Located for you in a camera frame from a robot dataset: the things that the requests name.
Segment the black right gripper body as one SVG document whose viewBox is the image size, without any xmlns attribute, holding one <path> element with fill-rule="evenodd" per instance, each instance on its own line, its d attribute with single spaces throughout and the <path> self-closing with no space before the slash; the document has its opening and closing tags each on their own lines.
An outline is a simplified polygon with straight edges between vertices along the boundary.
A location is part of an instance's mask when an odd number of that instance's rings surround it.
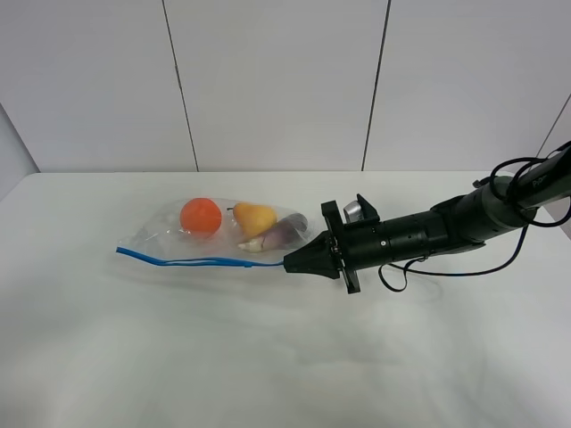
<svg viewBox="0 0 571 428">
<path fill-rule="evenodd" d="M 323 203 L 321 211 L 335 266 L 349 294 L 360 291 L 359 270 L 427 257 L 440 242 L 440 216 L 432 211 L 386 221 L 374 216 L 351 224 L 342 221 L 334 201 Z"/>
</svg>

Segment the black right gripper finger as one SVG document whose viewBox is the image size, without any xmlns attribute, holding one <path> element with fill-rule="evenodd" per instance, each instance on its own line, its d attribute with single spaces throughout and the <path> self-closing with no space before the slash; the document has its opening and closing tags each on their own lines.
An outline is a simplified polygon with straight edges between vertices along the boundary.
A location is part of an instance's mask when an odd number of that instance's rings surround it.
<svg viewBox="0 0 571 428">
<path fill-rule="evenodd" d="M 330 233 L 320 233 L 311 242 L 284 258 L 285 263 L 324 263 L 330 260 Z"/>
<path fill-rule="evenodd" d="M 307 274 L 339 279 L 340 271 L 331 259 L 284 259 L 284 269 L 291 274 Z"/>
</svg>

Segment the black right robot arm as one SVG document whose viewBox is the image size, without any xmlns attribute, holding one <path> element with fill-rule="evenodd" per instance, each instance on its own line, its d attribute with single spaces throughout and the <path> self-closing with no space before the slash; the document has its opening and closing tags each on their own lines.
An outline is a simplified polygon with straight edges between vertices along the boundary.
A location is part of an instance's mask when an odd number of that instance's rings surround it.
<svg viewBox="0 0 571 428">
<path fill-rule="evenodd" d="M 440 202 L 430 210 L 381 220 L 362 196 L 355 215 L 342 218 L 336 202 L 324 202 L 327 228 L 301 249 L 285 256 L 285 271 L 331 279 L 342 278 L 348 293 L 360 291 L 358 271 L 385 267 L 413 272 L 413 264 L 429 258 L 474 251 L 486 242 L 519 231 L 524 243 L 530 226 L 559 227 L 569 221 L 536 220 L 542 206 L 570 197 L 570 145 L 546 157 L 520 157 L 496 166 L 476 180 L 471 193 Z"/>
</svg>

